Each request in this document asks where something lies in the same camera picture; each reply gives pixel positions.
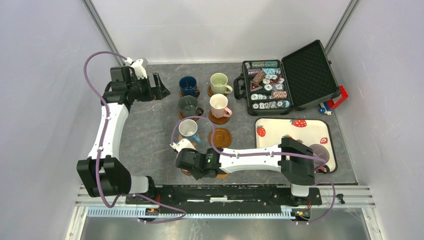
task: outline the metal frame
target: metal frame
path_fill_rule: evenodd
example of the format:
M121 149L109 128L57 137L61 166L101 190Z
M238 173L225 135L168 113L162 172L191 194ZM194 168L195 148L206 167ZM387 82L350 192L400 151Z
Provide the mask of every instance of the metal frame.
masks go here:
M343 29L348 23L349 18L351 17L352 13L357 7L359 1L360 0L350 0L349 4L346 7L346 10L344 11L343 15L340 18L340 21L338 21L337 26L334 29L334 32L332 33L330 39L328 40L327 45L325 46L325 54L327 55L329 54L334 44L336 43L337 39L339 39L340 34L342 33Z
M90 14L91 19L93 20L95 26L98 29L98 32L100 33L101 37L103 38L104 42L107 44L107 47L110 51L119 54L119 51L112 40L111 35L109 34L108 30L106 29L105 24L103 23L102 19L100 18L99 13L96 10L96 7L94 6L93 2L91 0L82 0L82 3L84 4L85 8L87 9L87 12ZM123 60L118 56L113 56L115 58L116 63L119 66L124 66Z
M330 185L317 186L321 193L322 205L312 206L313 209L327 209L333 201L333 188ZM381 224L376 211L376 204L368 186L358 185L336 185L337 194L343 194L345 204L336 199L335 209L362 209L366 226L372 240L384 240ZM107 196L111 202L114 196ZM66 233L66 240L79 240L83 233L84 224L87 217L108 217L108 218L156 218L156 216L146 215L146 208L157 208L156 204L128 205L125 197L118 198L114 208L105 207L100 197L90 197L84 185L81 185L71 221ZM292 219L290 212L296 207L281 206L281 213L274 214L188 214L187 219ZM157 218L173 218L178 214L160 214Z

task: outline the red triangle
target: red triangle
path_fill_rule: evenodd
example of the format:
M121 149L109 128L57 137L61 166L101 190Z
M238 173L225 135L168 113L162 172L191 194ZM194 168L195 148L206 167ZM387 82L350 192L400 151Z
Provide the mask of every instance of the red triangle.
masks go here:
M262 88L261 85L258 85L258 84L254 83L252 81L250 82L250 91L256 91L256 90L259 90L261 88Z

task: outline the red toy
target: red toy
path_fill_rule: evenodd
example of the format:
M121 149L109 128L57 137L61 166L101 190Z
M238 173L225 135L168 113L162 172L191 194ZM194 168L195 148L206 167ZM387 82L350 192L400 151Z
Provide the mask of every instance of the red toy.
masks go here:
M339 86L339 88L340 88L341 94L336 98L333 98L333 99L326 101L328 107L332 110L337 108L340 104L342 104L349 97L348 93L346 92L346 90L343 86Z

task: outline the case lid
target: case lid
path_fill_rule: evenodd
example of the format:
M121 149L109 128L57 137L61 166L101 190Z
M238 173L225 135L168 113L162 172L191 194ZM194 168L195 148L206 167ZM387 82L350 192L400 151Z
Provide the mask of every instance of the case lid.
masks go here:
M281 65L295 106L327 101L339 89L320 40L283 57Z

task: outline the wall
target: wall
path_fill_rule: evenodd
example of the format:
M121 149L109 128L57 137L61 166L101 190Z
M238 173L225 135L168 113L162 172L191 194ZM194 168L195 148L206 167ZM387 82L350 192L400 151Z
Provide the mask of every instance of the wall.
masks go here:
M337 109L389 240L422 239L424 2L363 0L331 51L349 98Z
M349 0L93 0L116 47L150 63L281 59L325 45Z
M100 121L83 64L106 46L78 0L2 2L0 33L0 239L64 239ZM96 87L112 66L90 63Z

